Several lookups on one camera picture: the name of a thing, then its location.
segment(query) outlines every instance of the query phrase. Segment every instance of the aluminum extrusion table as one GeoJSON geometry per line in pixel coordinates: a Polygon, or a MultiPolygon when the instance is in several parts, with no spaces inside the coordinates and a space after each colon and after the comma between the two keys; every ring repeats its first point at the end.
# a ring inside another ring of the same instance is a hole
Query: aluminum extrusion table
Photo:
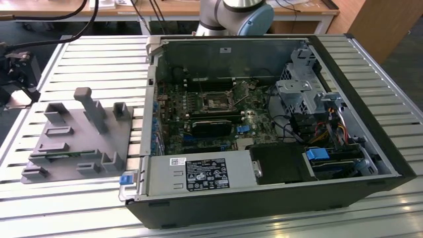
{"type": "Polygon", "coordinates": [[[119,178],[24,185],[19,182],[44,127],[49,102],[81,108],[76,87],[91,87],[104,107],[135,107],[128,170],[139,164],[145,36],[87,36],[59,45],[40,83],[41,98],[23,110],[0,148],[0,236],[4,237],[415,237],[423,230],[423,115],[354,39],[319,36],[418,178],[348,208],[149,230],[117,199],[119,178]]]}

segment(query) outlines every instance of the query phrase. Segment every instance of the motherboard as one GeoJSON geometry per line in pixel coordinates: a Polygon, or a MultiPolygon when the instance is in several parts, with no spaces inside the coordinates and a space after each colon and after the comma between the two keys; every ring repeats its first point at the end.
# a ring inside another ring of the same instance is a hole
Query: motherboard
{"type": "Polygon", "coordinates": [[[268,85],[251,79],[184,79],[157,85],[164,154],[244,150],[274,143],[268,85]]]}

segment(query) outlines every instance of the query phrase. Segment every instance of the black cable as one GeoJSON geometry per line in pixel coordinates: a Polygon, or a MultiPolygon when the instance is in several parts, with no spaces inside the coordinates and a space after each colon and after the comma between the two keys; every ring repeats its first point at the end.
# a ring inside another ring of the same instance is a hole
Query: black cable
{"type": "Polygon", "coordinates": [[[149,30],[149,28],[148,28],[149,26],[147,25],[145,19],[144,19],[144,17],[141,16],[137,7],[135,6],[133,0],[131,0],[131,3],[132,3],[132,6],[133,6],[135,11],[137,12],[137,15],[139,15],[139,17],[140,17],[141,23],[143,23],[143,25],[145,26],[147,31],[148,31],[148,33],[149,33],[149,35],[151,35],[151,30],[149,30]]]}
{"type": "Polygon", "coordinates": [[[161,13],[160,6],[159,6],[159,4],[157,4],[156,0],[152,0],[152,1],[153,1],[153,4],[155,4],[155,5],[156,5],[156,7],[157,7],[159,14],[160,14],[160,16],[161,16],[161,21],[164,22],[164,28],[165,28],[165,30],[167,30],[165,20],[164,20],[164,16],[163,16],[163,13],[161,13]]]}
{"type": "Polygon", "coordinates": [[[276,115],[276,116],[274,116],[272,118],[275,119],[275,118],[278,118],[278,117],[283,117],[284,119],[291,119],[291,117],[288,116],[288,115],[276,115]]]}
{"type": "Polygon", "coordinates": [[[302,12],[300,10],[296,10],[295,9],[295,5],[292,4],[292,3],[290,3],[290,2],[287,2],[287,0],[283,0],[286,3],[288,3],[291,6],[292,6],[292,8],[288,8],[288,7],[286,7],[286,6],[283,6],[280,3],[279,3],[279,0],[276,0],[276,3],[278,3],[278,5],[280,6],[280,7],[283,7],[284,9],[288,9],[288,10],[291,10],[291,11],[294,11],[294,14],[295,14],[295,19],[294,19],[294,23],[292,23],[292,26],[291,26],[291,34],[294,33],[294,26],[295,26],[295,22],[296,22],[296,13],[298,12],[302,12]]]}
{"type": "Polygon", "coordinates": [[[271,116],[270,104],[271,104],[271,95],[272,95],[272,91],[274,91],[275,87],[276,87],[275,85],[272,85],[272,86],[270,87],[270,92],[268,92],[268,95],[267,95],[267,113],[268,113],[268,115],[270,115],[270,118],[271,118],[271,120],[272,120],[272,123],[274,123],[283,131],[286,131],[287,133],[290,133],[300,144],[308,145],[308,143],[298,136],[298,134],[295,134],[291,130],[288,130],[286,127],[283,127],[283,126],[274,120],[275,117],[271,116]]]}
{"type": "Polygon", "coordinates": [[[160,20],[160,18],[159,18],[159,14],[157,14],[156,8],[155,8],[155,6],[153,6],[152,1],[151,1],[151,0],[148,0],[148,1],[149,1],[149,4],[151,4],[151,8],[152,8],[152,10],[153,10],[153,14],[156,15],[156,18],[157,18],[157,21],[159,21],[159,24],[160,24],[161,32],[163,32],[163,34],[165,35],[164,27],[163,27],[163,24],[161,24],[161,20],[160,20]]]}
{"type": "Polygon", "coordinates": [[[75,12],[69,13],[68,15],[64,16],[49,16],[49,17],[43,17],[43,16],[13,16],[13,20],[29,20],[29,21],[59,21],[63,19],[68,19],[69,17],[75,16],[76,14],[83,11],[85,5],[87,5],[88,0],[83,0],[80,7],[75,10],[75,12]]]}
{"type": "Polygon", "coordinates": [[[93,8],[93,14],[92,14],[92,17],[87,23],[87,25],[84,26],[84,28],[81,29],[81,31],[71,38],[68,39],[64,39],[64,40],[53,40],[53,41],[39,41],[39,42],[31,42],[31,43],[24,43],[24,44],[17,44],[17,45],[12,45],[12,46],[8,46],[5,48],[5,52],[12,52],[17,49],[21,49],[21,48],[27,48],[27,47],[32,47],[32,46],[45,46],[45,45],[55,45],[55,44],[63,44],[63,43],[69,43],[75,40],[77,40],[84,32],[87,31],[87,29],[91,27],[91,25],[93,24],[93,21],[95,21],[95,18],[97,16],[97,13],[99,13],[99,0],[95,0],[95,8],[93,8]]]}

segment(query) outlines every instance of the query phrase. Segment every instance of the blue latch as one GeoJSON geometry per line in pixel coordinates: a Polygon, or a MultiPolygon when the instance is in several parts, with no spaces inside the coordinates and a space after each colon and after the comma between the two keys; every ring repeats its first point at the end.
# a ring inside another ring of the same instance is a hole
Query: blue latch
{"type": "Polygon", "coordinates": [[[120,185],[131,185],[133,183],[133,175],[121,175],[119,179],[120,185]]]}
{"type": "Polygon", "coordinates": [[[312,148],[306,152],[308,160],[327,160],[328,152],[324,148],[312,148]]]}
{"type": "Polygon", "coordinates": [[[250,125],[243,125],[236,128],[238,133],[244,133],[250,131],[250,125]]]}

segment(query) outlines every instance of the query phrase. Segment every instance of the power supply label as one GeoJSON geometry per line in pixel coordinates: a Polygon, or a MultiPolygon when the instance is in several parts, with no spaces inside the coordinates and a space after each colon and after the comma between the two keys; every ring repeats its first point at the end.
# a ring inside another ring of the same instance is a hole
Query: power supply label
{"type": "Polygon", "coordinates": [[[189,192],[230,188],[224,158],[187,161],[185,171],[189,192]]]}

